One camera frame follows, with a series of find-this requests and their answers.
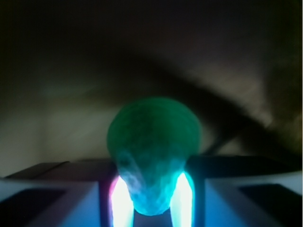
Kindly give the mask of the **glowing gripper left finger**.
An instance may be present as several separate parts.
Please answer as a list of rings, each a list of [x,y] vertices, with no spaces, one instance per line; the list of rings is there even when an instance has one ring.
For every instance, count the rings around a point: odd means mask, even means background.
[[[0,181],[3,227],[131,227],[134,210],[111,161],[40,163]]]

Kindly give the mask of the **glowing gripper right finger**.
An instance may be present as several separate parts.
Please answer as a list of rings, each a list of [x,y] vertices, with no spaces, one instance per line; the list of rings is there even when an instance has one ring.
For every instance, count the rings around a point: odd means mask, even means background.
[[[302,171],[264,157],[196,156],[172,201],[175,227],[300,227]]]

